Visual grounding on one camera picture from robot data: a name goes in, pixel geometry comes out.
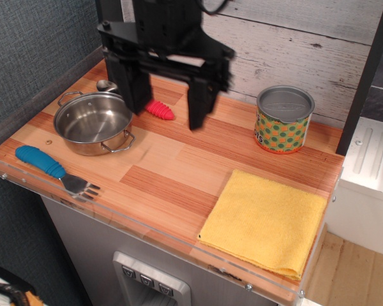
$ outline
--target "black frame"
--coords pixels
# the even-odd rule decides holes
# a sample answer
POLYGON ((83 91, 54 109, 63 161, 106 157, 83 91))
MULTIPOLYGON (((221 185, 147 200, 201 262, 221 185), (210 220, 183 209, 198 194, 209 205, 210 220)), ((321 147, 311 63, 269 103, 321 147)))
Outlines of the black frame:
POLYGON ((121 0, 95 0, 98 21, 124 21, 121 0))
POLYGON ((375 73, 377 67, 379 66, 382 54, 383 14, 380 18, 375 37, 373 39, 372 47, 366 60, 366 64, 364 66, 359 85, 357 86, 357 90, 352 102, 352 106, 350 107, 345 126, 343 127, 342 136, 340 138, 338 148, 336 149, 337 154, 345 156, 349 149, 354 131, 356 129, 357 123, 359 122, 364 102, 366 101, 366 98, 368 96, 369 89, 373 82, 373 78, 375 77, 375 73))

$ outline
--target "clear plastic panel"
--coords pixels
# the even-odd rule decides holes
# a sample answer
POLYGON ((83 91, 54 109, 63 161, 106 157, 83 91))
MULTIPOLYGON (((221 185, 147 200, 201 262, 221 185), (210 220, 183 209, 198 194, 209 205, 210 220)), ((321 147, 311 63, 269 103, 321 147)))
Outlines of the clear plastic panel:
MULTIPOLYGON (((96 201, 72 194, 56 180, 42 179, 2 161, 0 161, 0 177, 129 233, 190 263, 217 273, 220 277, 235 282, 238 286, 258 293, 280 305, 297 306, 301 304, 304 297, 301 287, 306 279, 306 274, 301 282, 283 278, 198 242, 188 242, 181 237, 158 230, 96 201)), ((316 243, 308 261, 312 260, 315 246, 316 243)))

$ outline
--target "cooking pot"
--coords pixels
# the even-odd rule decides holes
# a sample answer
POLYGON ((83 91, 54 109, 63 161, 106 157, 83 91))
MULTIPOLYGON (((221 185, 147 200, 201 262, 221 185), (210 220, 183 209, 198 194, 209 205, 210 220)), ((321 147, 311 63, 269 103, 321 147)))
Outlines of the cooking pot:
POLYGON ((67 92, 58 101, 54 128, 74 152, 87 156, 128 150, 135 136, 131 134, 132 112, 122 97, 111 92, 67 92), (71 94, 79 96, 62 104, 71 94), (128 137, 132 140, 120 148, 128 137))

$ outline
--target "button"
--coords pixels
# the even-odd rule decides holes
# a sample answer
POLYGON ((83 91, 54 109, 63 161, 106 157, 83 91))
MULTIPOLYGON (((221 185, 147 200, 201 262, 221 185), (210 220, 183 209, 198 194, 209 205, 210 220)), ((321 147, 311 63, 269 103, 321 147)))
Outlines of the button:
POLYGON ((136 279, 136 273, 135 271, 126 268, 125 266, 122 266, 123 273, 127 276, 130 277, 131 279, 136 279))
POLYGON ((159 284, 160 292, 162 292, 164 295, 173 296, 173 290, 170 287, 167 287, 166 285, 159 284))
POLYGON ((140 280, 142 281, 142 283, 144 285, 147 285, 147 286, 152 287, 152 288, 154 287, 153 280, 150 277, 147 277, 147 276, 141 274, 140 280))

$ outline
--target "can lid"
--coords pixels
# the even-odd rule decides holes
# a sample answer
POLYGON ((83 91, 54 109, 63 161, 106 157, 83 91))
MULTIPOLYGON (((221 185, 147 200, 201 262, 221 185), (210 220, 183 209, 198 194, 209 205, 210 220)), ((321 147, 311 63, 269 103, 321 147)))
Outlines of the can lid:
POLYGON ((315 102, 302 89, 277 85, 260 92, 257 106, 268 117, 282 123, 293 123, 309 117, 315 108, 315 102))

